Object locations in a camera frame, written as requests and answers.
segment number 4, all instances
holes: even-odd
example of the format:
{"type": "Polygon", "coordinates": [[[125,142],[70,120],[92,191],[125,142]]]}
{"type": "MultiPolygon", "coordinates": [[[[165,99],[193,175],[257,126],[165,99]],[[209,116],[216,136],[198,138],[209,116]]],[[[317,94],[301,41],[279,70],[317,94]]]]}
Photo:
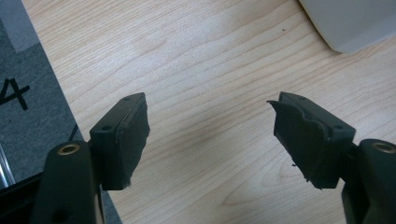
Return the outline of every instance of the number 4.
{"type": "Polygon", "coordinates": [[[7,102],[9,102],[9,101],[11,101],[11,100],[13,100],[15,98],[18,98],[18,101],[20,102],[22,109],[23,110],[27,110],[27,104],[24,101],[22,95],[25,92],[29,91],[29,90],[30,90],[29,86],[26,86],[26,87],[23,87],[22,89],[20,89],[18,87],[17,82],[15,81],[15,78],[6,79],[6,81],[4,82],[3,89],[0,92],[0,105],[3,105],[3,104],[5,104],[5,103],[7,103],[7,102]],[[11,83],[11,87],[14,90],[14,93],[12,93],[12,94],[10,94],[9,96],[6,97],[6,93],[7,93],[8,84],[9,83],[11,83]]]}

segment printed number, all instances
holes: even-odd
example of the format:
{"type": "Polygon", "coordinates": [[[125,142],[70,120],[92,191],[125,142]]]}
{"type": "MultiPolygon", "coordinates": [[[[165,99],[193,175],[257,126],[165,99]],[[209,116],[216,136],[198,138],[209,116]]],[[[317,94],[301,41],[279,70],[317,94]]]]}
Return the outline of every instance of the printed number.
{"type": "Polygon", "coordinates": [[[4,82],[3,89],[1,90],[0,93],[0,105],[3,105],[13,99],[18,99],[18,101],[21,104],[21,107],[23,110],[27,110],[27,104],[23,99],[23,94],[27,91],[30,90],[29,86],[25,86],[22,89],[18,87],[17,81],[15,81],[15,78],[12,79],[6,79],[4,82]],[[8,84],[11,83],[11,87],[14,90],[14,93],[10,94],[9,96],[6,97],[7,89],[8,89],[8,84]]]}

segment wood grain surface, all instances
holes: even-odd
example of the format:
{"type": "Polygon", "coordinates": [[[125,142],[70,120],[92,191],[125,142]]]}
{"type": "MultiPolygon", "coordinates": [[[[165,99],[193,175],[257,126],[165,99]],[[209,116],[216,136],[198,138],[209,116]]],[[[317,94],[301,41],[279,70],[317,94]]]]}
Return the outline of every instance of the wood grain surface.
{"type": "Polygon", "coordinates": [[[396,140],[396,38],[332,51],[297,0],[23,0],[85,139],[145,92],[151,133],[124,223],[345,223],[306,183],[265,101],[301,94],[364,138],[396,140]]]}

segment white object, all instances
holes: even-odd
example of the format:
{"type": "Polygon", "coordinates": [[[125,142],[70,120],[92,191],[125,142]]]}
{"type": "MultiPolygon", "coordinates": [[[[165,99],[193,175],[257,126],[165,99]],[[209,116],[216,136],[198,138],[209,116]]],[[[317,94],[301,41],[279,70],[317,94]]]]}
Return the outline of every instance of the white object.
{"type": "Polygon", "coordinates": [[[396,35],[396,0],[300,0],[329,46],[352,53],[396,35]]]}

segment wooden table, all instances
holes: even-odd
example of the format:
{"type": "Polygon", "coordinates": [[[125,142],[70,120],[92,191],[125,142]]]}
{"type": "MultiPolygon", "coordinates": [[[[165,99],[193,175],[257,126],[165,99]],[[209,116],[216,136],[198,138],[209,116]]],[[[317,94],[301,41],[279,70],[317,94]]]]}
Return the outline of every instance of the wooden table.
{"type": "Polygon", "coordinates": [[[326,45],[297,0],[24,0],[85,139],[145,92],[151,127],[124,223],[344,223],[273,137],[265,101],[306,96],[364,138],[395,141],[396,38],[351,55],[326,45]]]}

